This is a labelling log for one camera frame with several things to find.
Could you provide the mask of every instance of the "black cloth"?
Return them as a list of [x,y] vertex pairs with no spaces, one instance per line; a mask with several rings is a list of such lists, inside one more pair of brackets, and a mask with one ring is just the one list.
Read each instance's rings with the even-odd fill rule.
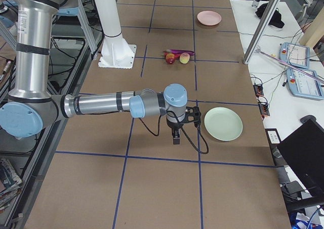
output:
[[[256,15],[261,18],[266,7],[268,6],[268,3],[261,5],[257,11],[255,12]],[[269,22],[269,25],[273,25],[275,27],[278,28],[283,28],[283,26],[285,25],[282,21],[281,21],[281,13],[279,13],[278,9],[276,9],[273,13],[273,16]]]

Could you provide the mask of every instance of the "white table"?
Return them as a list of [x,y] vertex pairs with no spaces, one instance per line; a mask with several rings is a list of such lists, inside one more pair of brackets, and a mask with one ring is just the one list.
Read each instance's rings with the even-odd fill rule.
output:
[[[241,43],[243,49],[246,50],[252,35],[242,33],[254,34],[260,20],[255,14],[256,9],[251,7],[251,1],[231,0],[231,4],[237,28],[240,32]],[[293,36],[300,29],[298,23],[286,3],[280,2],[278,9],[285,26],[282,29],[267,26],[264,34],[281,37]],[[301,38],[299,36],[293,39],[293,43]],[[278,57],[280,44],[290,42],[291,40],[292,37],[281,39],[264,35],[259,42],[259,46],[263,52],[275,54]],[[310,54],[313,56],[315,52],[311,49]],[[316,70],[318,75],[324,77],[324,67],[320,62],[310,62],[310,68]],[[277,76],[283,70],[284,67],[282,65],[261,54],[255,54],[249,62],[250,73],[260,78],[263,82]],[[264,84],[263,91],[268,101],[270,101],[278,81],[279,78],[276,78]],[[265,118],[263,121],[264,127],[276,128],[282,140],[301,126],[299,119],[306,115],[314,115],[317,118],[317,122],[324,127],[324,100],[317,101],[295,97],[291,94],[288,85],[282,86],[284,81],[286,81],[285,74],[282,75],[279,85],[273,94],[269,109],[270,117]]]

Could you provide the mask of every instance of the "robotic manipulator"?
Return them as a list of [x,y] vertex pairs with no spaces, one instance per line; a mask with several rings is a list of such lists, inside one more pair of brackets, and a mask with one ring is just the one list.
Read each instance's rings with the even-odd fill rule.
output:
[[[0,125],[15,137],[28,137],[56,121],[75,115],[130,111],[132,117],[166,115],[172,129],[173,143],[180,143],[183,124],[200,125],[198,107],[186,107],[187,92],[179,84],[167,86],[164,92],[150,89],[103,95],[51,95],[47,91],[52,18],[58,10],[78,8],[78,0],[14,0],[19,6],[16,47],[15,86],[9,92],[8,103],[0,108]],[[102,0],[95,0],[99,16]],[[109,0],[116,10],[115,0]],[[104,26],[105,40],[122,38],[118,26]],[[107,31],[120,31],[109,36]]]

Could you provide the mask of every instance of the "pink plate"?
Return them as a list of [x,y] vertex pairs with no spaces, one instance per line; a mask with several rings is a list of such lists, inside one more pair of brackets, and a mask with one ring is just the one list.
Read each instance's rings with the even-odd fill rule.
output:
[[222,17],[214,11],[201,11],[197,15],[197,19],[203,25],[217,25],[221,22]]

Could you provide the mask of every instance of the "black monitor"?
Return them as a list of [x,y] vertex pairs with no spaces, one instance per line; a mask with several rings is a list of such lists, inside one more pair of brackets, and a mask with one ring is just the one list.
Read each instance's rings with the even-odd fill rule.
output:
[[324,129],[308,120],[277,148],[310,194],[324,195]]

